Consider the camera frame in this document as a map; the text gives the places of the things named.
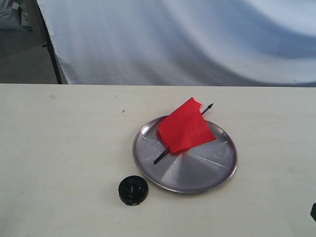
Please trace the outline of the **red white flag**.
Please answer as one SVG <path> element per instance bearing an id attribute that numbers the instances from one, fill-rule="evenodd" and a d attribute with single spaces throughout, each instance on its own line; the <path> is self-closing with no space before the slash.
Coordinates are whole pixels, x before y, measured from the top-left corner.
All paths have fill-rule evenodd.
<path id="1" fill-rule="evenodd" d="M 165 150 L 154 160 L 156 165 L 168 153 L 174 155 L 214 141 L 215 135 L 203 115 L 213 107 L 204 107 L 193 97 L 164 118 L 157 126 L 157 138 Z"/>

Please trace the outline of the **black round flag base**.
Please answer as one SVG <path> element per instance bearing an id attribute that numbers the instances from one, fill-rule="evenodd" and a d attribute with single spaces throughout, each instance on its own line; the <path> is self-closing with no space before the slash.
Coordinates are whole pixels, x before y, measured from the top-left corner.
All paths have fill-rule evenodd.
<path id="1" fill-rule="evenodd" d="M 146 180 L 132 175 L 124 178 L 118 186 L 118 196 L 126 205 L 135 206 L 143 202 L 149 193 Z"/>

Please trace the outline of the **round stainless steel plate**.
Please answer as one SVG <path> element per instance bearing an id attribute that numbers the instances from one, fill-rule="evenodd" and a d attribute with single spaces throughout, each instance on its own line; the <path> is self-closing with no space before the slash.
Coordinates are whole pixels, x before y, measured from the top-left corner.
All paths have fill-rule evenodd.
<path id="1" fill-rule="evenodd" d="M 166 190 L 197 194 L 211 190 L 233 176 L 237 168 L 237 149 L 228 133 L 215 123 L 207 125 L 215 140 L 154 161 L 165 148 L 157 138 L 163 117 L 147 122 L 136 134 L 132 153 L 142 175 Z"/>

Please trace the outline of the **white backdrop cloth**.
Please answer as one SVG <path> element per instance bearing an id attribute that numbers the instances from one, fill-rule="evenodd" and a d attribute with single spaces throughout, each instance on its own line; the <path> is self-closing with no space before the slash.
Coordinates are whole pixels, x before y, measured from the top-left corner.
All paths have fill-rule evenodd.
<path id="1" fill-rule="evenodd" d="M 316 84 L 313 0 L 40 0 L 69 84 Z"/>

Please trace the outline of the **black backdrop stand pole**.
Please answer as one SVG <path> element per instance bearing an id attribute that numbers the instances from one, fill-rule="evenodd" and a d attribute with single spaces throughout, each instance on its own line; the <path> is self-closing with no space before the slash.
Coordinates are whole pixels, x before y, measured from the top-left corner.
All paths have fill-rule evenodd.
<path id="1" fill-rule="evenodd" d="M 51 41 L 51 38 L 50 38 L 50 35 L 49 35 L 49 32 L 48 32 L 48 29 L 47 29 L 46 22 L 44 20 L 44 17 L 42 15 L 42 12 L 40 10 L 40 7 L 38 5 L 38 1 L 37 0 L 35 1 L 35 4 L 36 4 L 37 10 L 39 12 L 40 24 L 41 24 L 43 35 L 44 35 L 44 39 L 45 39 L 45 43 L 43 43 L 41 46 L 42 46 L 42 48 L 46 48 L 48 53 L 49 53 L 50 60 L 51 60 L 51 63 L 52 63 L 52 66 L 53 66 L 53 70 L 54 70 L 54 74 L 56 76 L 57 84 L 63 84 L 62 78 L 61 78 L 61 74 L 60 74 L 60 70 L 59 70 L 59 67 L 58 67 L 58 64 L 57 64 L 57 59 L 56 59 L 56 56 L 55 56 L 54 47 L 53 47 L 53 44 L 52 44 L 52 41 Z"/>

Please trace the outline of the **white sack in background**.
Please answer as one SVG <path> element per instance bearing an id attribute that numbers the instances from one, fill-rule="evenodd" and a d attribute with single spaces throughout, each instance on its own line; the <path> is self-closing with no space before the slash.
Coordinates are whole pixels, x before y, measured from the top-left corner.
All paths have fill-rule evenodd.
<path id="1" fill-rule="evenodd" d="M 24 0 L 0 0 L 0 29 L 32 30 Z"/>

